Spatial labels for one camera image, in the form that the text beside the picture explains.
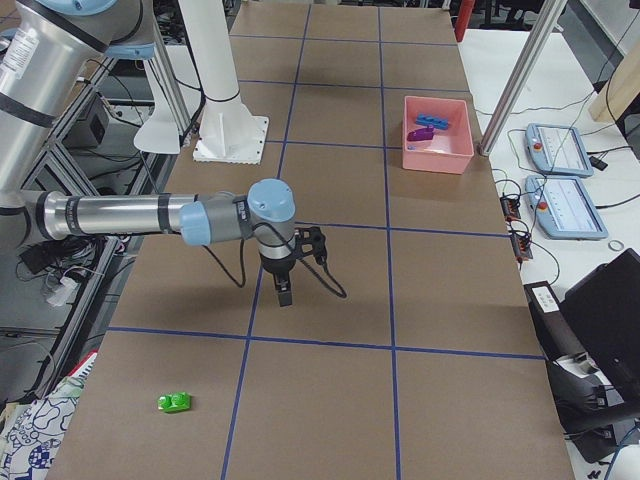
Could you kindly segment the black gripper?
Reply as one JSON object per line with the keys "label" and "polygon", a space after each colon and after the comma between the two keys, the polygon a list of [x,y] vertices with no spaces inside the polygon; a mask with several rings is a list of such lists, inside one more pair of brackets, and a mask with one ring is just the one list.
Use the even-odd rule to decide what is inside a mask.
{"label": "black gripper", "polygon": [[259,239],[262,267],[274,279],[274,288],[280,307],[293,303],[290,272],[300,262],[307,265],[306,257],[312,256],[316,264],[328,272],[326,236],[317,226],[295,228],[287,240],[272,225],[260,225]]}

